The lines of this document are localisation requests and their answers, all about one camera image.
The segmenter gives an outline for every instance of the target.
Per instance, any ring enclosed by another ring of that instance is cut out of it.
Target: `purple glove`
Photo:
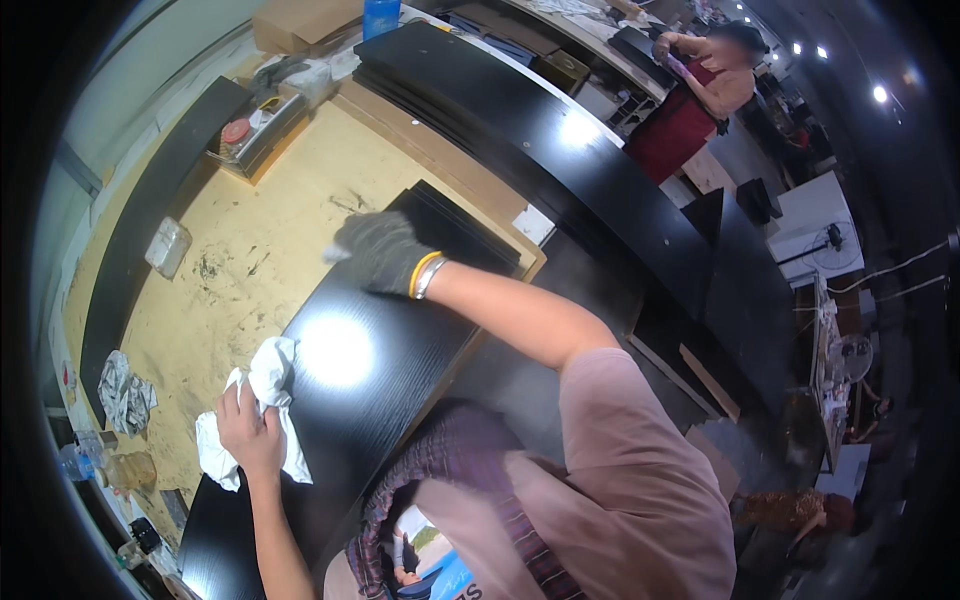
[[[686,79],[690,76],[690,72],[686,70],[686,66],[673,55],[666,55],[666,61],[663,63],[663,66],[676,73],[680,79]]]

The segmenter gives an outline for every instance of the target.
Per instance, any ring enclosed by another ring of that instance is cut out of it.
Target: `pink t-shirt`
[[[707,458],[619,348],[577,357],[560,385],[566,471],[522,452],[505,466],[540,537],[588,598],[729,598],[733,530]],[[485,599],[543,598],[491,506],[426,480],[414,498]],[[358,598],[343,553],[324,597]]]

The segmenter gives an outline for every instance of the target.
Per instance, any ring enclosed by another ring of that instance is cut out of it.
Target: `fan pole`
[[[829,247],[830,247],[830,242],[826,242],[826,243],[824,243],[824,244],[821,244],[820,246],[817,246],[816,248],[811,248],[811,249],[808,250],[808,251],[800,252],[800,253],[797,254],[796,256],[790,256],[789,258],[785,258],[785,259],[783,259],[782,261],[780,261],[779,263],[777,263],[777,266],[779,267],[780,265],[785,265],[785,264],[788,263],[788,262],[793,262],[793,261],[797,260],[798,258],[803,258],[804,256],[810,256],[810,255],[813,254],[814,252],[819,252],[819,251],[821,251],[821,250],[823,250],[823,249],[825,249],[825,248],[829,248]]]

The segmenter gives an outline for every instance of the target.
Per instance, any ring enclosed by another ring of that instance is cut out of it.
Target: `silver bracelet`
[[[430,280],[433,279],[433,276],[446,264],[446,260],[445,256],[437,256],[436,258],[431,258],[430,262],[426,263],[426,266],[423,267],[423,271],[417,278],[417,289],[414,291],[414,299],[423,300],[423,297],[426,296],[426,288],[430,285]]]

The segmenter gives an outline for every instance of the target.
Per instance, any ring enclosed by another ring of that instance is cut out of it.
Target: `red lid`
[[[224,127],[224,141],[227,144],[233,144],[243,139],[243,136],[250,131],[250,121],[247,119],[237,119],[232,123],[227,123]]]

